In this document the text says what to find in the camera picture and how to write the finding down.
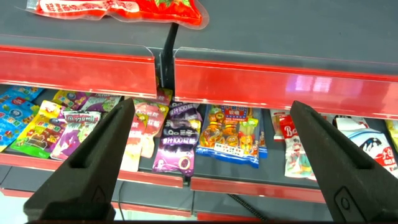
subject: colorful snack bag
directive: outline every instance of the colorful snack bag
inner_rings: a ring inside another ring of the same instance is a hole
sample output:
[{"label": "colorful snack bag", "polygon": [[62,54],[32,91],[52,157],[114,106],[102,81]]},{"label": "colorful snack bag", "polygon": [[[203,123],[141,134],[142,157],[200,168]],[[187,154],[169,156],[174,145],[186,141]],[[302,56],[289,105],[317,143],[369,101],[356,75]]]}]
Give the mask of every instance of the colorful snack bag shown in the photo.
[{"label": "colorful snack bag", "polygon": [[173,102],[170,106],[170,119],[198,120],[202,121],[200,113],[197,111],[198,103],[177,103]]},{"label": "colorful snack bag", "polygon": [[63,106],[44,100],[39,113],[11,144],[28,155],[48,158],[66,127]]},{"label": "colorful snack bag", "polygon": [[266,127],[264,125],[264,117],[261,116],[259,120],[260,124],[260,136],[259,139],[256,141],[259,141],[259,157],[261,159],[266,159],[268,157],[268,148],[266,146]]},{"label": "colorful snack bag", "polygon": [[387,129],[390,132],[392,142],[396,147],[396,151],[398,152],[398,121],[394,120],[386,120]]},{"label": "colorful snack bag", "polygon": [[132,119],[129,138],[127,139],[126,149],[124,150],[121,170],[137,172],[139,158],[141,157],[142,141],[148,122],[148,115],[134,114]]},{"label": "colorful snack bag", "polygon": [[0,152],[5,150],[29,124],[38,111],[36,105],[22,99],[8,98],[0,107]]},{"label": "colorful snack bag", "polygon": [[[344,122],[346,122],[346,120],[337,121],[337,126],[348,126],[347,124],[343,124]],[[398,178],[398,166],[394,157],[394,152],[383,133],[371,128],[352,129],[350,131],[341,132],[392,175]]]},{"label": "colorful snack bag", "polygon": [[179,170],[191,177],[194,167],[193,148],[197,145],[200,121],[168,119],[163,129],[152,170],[171,172]]},{"label": "colorful snack bag", "polygon": [[269,110],[269,112],[271,113],[272,125],[275,131],[274,140],[281,141],[284,139],[284,135],[280,129],[279,117],[283,115],[289,115],[290,112],[288,110]]},{"label": "colorful snack bag", "polygon": [[195,0],[28,0],[26,8],[58,19],[100,20],[109,15],[123,22],[176,22],[192,29],[208,23],[207,12]]},{"label": "colorful snack bag", "polygon": [[101,118],[96,111],[64,111],[67,126],[51,152],[51,158],[66,160],[93,131]]},{"label": "colorful snack bag", "polygon": [[8,95],[10,97],[21,97],[25,100],[32,101],[43,91],[43,88],[28,87],[28,86],[11,86],[2,95]]},{"label": "colorful snack bag", "polygon": [[258,168],[259,119],[257,108],[208,105],[197,154]]},{"label": "colorful snack bag", "polygon": [[280,130],[286,142],[285,176],[315,180],[310,161],[305,154],[292,117],[290,115],[279,116],[279,121]]},{"label": "colorful snack bag", "polygon": [[68,91],[59,90],[54,98],[53,102],[62,106],[66,106],[72,110],[80,110],[80,108],[86,103],[90,93],[83,93],[79,91]]},{"label": "colorful snack bag", "polygon": [[110,112],[118,103],[121,96],[93,93],[81,107],[84,111]]},{"label": "colorful snack bag", "polygon": [[147,127],[141,138],[141,156],[151,158],[155,148],[154,136],[162,129],[169,107],[144,99],[134,99],[134,106],[137,114],[148,115]]}]

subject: hanging snack bag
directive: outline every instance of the hanging snack bag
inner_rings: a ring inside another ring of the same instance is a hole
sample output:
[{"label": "hanging snack bag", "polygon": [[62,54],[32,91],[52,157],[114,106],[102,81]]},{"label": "hanging snack bag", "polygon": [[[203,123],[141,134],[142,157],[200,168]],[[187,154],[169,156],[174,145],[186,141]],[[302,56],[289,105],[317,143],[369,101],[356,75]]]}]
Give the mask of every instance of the hanging snack bag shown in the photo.
[{"label": "hanging snack bag", "polygon": [[148,115],[147,127],[141,139],[141,156],[151,158],[155,148],[154,136],[162,129],[169,107],[138,98],[134,99],[134,106],[137,114]]},{"label": "hanging snack bag", "polygon": [[310,161],[297,134],[292,117],[279,116],[280,130],[286,142],[285,176],[315,180]]},{"label": "hanging snack bag", "polygon": [[62,106],[66,106],[72,110],[80,110],[80,108],[86,103],[90,93],[84,93],[79,91],[68,91],[59,90],[54,98],[53,102]]},{"label": "hanging snack bag", "polygon": [[139,159],[142,150],[142,136],[145,132],[148,122],[148,115],[134,114],[132,119],[129,138],[127,139],[126,149],[124,150],[121,170],[137,172]]},{"label": "hanging snack bag", "polygon": [[67,125],[63,109],[56,103],[43,101],[39,113],[11,144],[11,148],[31,156],[48,158]]},{"label": "hanging snack bag", "polygon": [[[343,124],[344,122],[346,122],[345,119],[337,121],[337,126],[348,127],[347,124]],[[398,178],[398,166],[396,164],[394,152],[383,133],[371,128],[352,129],[351,131],[341,132],[392,175]]]},{"label": "hanging snack bag", "polygon": [[163,129],[152,170],[172,172],[179,170],[191,177],[194,167],[194,151],[200,133],[200,121],[168,119]]},{"label": "hanging snack bag", "polygon": [[51,152],[51,158],[66,160],[94,130],[101,118],[96,111],[64,111],[67,126]]},{"label": "hanging snack bag", "polygon": [[121,96],[93,93],[81,107],[81,110],[109,113],[119,103],[120,98]]},{"label": "hanging snack bag", "polygon": [[0,152],[5,150],[25,127],[33,120],[38,111],[36,105],[22,99],[8,98],[0,104]]},{"label": "hanging snack bag", "polygon": [[390,132],[392,142],[396,147],[396,151],[398,152],[398,121],[394,120],[386,120],[387,129]]},{"label": "hanging snack bag", "polygon": [[196,153],[258,168],[260,118],[257,108],[208,105]]},{"label": "hanging snack bag", "polygon": [[196,0],[28,0],[27,10],[57,19],[100,20],[105,15],[122,22],[175,22],[202,29],[208,14]]},{"label": "hanging snack bag", "polygon": [[284,139],[284,135],[280,129],[279,117],[283,115],[289,115],[290,112],[288,110],[269,110],[269,112],[271,114],[272,125],[275,131],[274,140],[281,141]]},{"label": "hanging snack bag", "polygon": [[38,97],[43,91],[43,88],[28,87],[28,86],[11,86],[2,95],[8,95],[9,97],[21,97],[25,100],[32,101]]}]

